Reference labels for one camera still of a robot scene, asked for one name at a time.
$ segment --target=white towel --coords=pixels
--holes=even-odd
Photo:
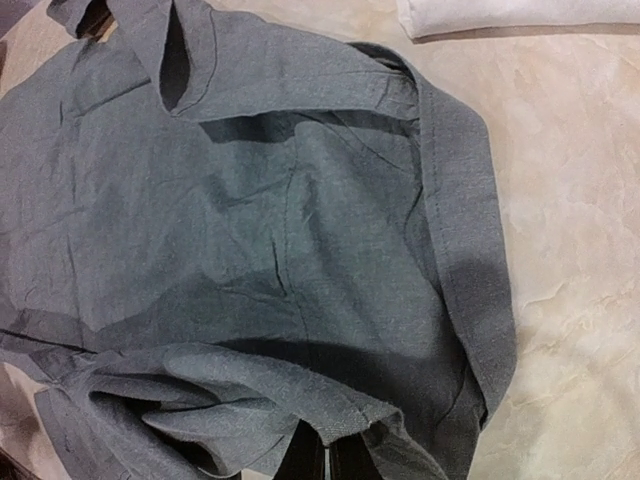
[[[640,23],[640,0],[398,0],[411,38],[483,27]]]

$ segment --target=beige marble countertop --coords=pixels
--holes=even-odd
[[[638,478],[640,27],[482,31],[412,44],[394,0],[212,3],[390,46],[484,117],[519,366],[470,479]],[[3,40],[0,95],[71,40],[44,7]],[[11,381],[24,398],[37,388],[14,371]],[[42,478],[66,478],[48,461],[51,447],[38,422],[26,419],[25,402],[26,443],[17,440],[20,429],[2,423],[0,444]]]

